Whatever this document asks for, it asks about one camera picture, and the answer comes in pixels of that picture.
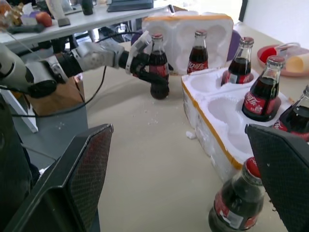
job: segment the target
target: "black cable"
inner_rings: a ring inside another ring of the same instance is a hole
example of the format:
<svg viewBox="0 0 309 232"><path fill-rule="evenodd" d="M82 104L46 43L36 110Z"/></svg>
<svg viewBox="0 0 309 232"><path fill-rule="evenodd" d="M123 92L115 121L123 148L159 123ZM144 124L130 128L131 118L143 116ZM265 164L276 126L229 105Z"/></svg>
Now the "black cable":
<svg viewBox="0 0 309 232"><path fill-rule="evenodd" d="M102 42L104 40L107 40L109 38L112 38L112 37L116 37L118 35L125 35L125 34L139 34L141 35L142 32L133 32L133 31L129 31L129 32L121 32L121 33L118 33L118 34L115 34L115 35L110 35L108 37L105 37L103 39L100 39L98 40L96 43L99 43L99 42ZM42 116L37 116L37 115L17 115L17 114L12 114L12 117L35 117L35 118L44 118L44 117L54 117L54 116L58 116L58 115L65 115L65 114L69 114L69 113L72 113L76 110L79 110L81 108L83 108L84 106L86 106L87 104L89 104L93 99L94 97L97 95L97 93L99 92L99 90L101 89L102 85L103 85L103 82L104 82L104 79L105 79L105 72L106 72L106 66L104 67L104 72L103 72L103 77L102 77L102 81L98 87L98 89L96 90L96 92L94 93L94 95L88 100L86 101L84 104L82 105L79 105L77 107L74 107L72 109L69 109L69 110L66 110L66 111L62 111L62 112L56 112L56 113L52 113L52 114L49 114L49 115L42 115Z"/></svg>
<svg viewBox="0 0 309 232"><path fill-rule="evenodd" d="M106 72L106 66L104 67L102 80L101 80L101 83L100 83L98 89L92 95L92 97L88 101L86 101L84 104L81 104L81 105L79 105L77 107L74 107L74 108L66 110L66 111L56 112L56 113L52 113L52 114L49 114L49 115L37 116L37 115L15 115L15 114L12 114L12 117L35 117L35 118L54 117L54 116L58 116L58 115L65 115L65 114L68 114L68 113L72 113L72 112L74 112L76 110L79 110L79 109L83 108L84 106L86 106L87 104L89 104L95 98L95 96L97 95L97 93L99 92L99 90L101 89L101 87L103 85L103 82L104 82L104 79L105 79L105 72Z"/></svg>

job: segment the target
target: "coca-cola bottle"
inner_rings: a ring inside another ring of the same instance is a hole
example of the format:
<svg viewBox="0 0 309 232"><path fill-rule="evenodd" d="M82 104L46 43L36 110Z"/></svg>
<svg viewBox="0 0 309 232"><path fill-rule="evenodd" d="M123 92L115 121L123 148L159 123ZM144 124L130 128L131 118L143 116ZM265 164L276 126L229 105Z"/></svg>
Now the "coca-cola bottle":
<svg viewBox="0 0 309 232"><path fill-rule="evenodd" d="M169 63L163 46L163 35L154 34L152 40L153 47L149 57L149 72L158 74L169 81ZM151 84L150 93L155 99L164 99L169 95L169 86Z"/></svg>
<svg viewBox="0 0 309 232"><path fill-rule="evenodd" d="M283 112L273 128L298 135L309 142L309 86L300 99Z"/></svg>
<svg viewBox="0 0 309 232"><path fill-rule="evenodd" d="M283 57L268 57L266 68L245 95L242 111L248 118L266 122L276 115L281 104L278 93L283 66Z"/></svg>
<svg viewBox="0 0 309 232"><path fill-rule="evenodd" d="M244 84L253 80L251 74L251 49L254 39L242 37L234 59L228 70L223 73L221 85L228 82L233 84Z"/></svg>
<svg viewBox="0 0 309 232"><path fill-rule="evenodd" d="M224 183L208 214L212 232L238 232L256 224L263 209L265 189L254 157Z"/></svg>
<svg viewBox="0 0 309 232"><path fill-rule="evenodd" d="M207 32L205 30L197 30L195 32L195 41L188 63L188 74L208 68L206 36Z"/></svg>

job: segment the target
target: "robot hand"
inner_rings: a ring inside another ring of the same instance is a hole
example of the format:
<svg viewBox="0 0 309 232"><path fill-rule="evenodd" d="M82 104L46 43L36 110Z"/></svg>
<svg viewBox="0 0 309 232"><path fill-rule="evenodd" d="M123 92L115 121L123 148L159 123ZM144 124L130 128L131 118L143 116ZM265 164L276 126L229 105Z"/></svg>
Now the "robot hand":
<svg viewBox="0 0 309 232"><path fill-rule="evenodd" d="M57 84L72 76L101 66L123 68L141 80L167 85L165 79L145 71L149 55L143 50L151 43L148 32L132 45L131 50L116 43L84 43L68 53L55 54L45 60L27 63L0 44L0 85L34 98L50 95Z"/></svg>

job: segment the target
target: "styrofoam box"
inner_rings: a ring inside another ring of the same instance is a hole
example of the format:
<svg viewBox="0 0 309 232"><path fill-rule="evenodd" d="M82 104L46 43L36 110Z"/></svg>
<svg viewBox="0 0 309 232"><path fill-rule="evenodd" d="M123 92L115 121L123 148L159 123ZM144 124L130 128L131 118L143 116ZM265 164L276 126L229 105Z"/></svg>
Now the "styrofoam box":
<svg viewBox="0 0 309 232"><path fill-rule="evenodd" d="M161 33L168 62L176 74L186 74L189 56L195 40L195 31L207 31L206 46L210 68L221 67L226 58L233 32L233 20L225 14L197 12L156 13L144 19L143 30L151 35Z"/></svg>
<svg viewBox="0 0 309 232"><path fill-rule="evenodd" d="M258 122L246 117L241 110L244 96L258 74L252 71L254 80L250 83L229 83L218 87L216 83L218 79L221 83L225 70L226 68L199 71L182 77L184 111L223 181L228 180L247 158L253 156L245 126L250 123L272 126L291 105L290 101L279 93L281 106L272 120Z"/></svg>

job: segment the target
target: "desk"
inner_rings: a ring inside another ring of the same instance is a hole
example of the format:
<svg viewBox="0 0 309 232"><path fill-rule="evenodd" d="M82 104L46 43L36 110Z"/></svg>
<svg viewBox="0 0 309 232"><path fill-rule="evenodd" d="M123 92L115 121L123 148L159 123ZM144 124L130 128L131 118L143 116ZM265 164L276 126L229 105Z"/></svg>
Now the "desk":
<svg viewBox="0 0 309 232"><path fill-rule="evenodd" d="M255 40L252 65L261 46L278 44L240 24L235 27ZM101 81L103 69L84 74L86 98ZM282 77L280 88L294 99L308 77ZM150 85L124 70L107 69L103 90L88 105L88 125L113 123L114 134L105 184L98 204L101 231L107 232L211 232L208 212L222 183L184 114L179 76L170 77L170 95L156 101ZM287 232L265 197L257 225L251 232Z"/></svg>
<svg viewBox="0 0 309 232"><path fill-rule="evenodd" d="M14 37L25 44L35 44L47 40L52 40L74 33L92 30L104 26L109 26L115 23L121 23L137 18L142 18L154 14L156 12L168 9L167 1L157 0L154 2L154 8L137 11L124 11L107 13L107 6L94 7L92 15L84 15L83 12L70 14L67 17L70 19L71 25L59 27L56 21L53 21L53 26L46 28L42 33L22 33L16 34ZM20 44L6 33L0 33L0 42L8 48L13 49Z"/></svg>

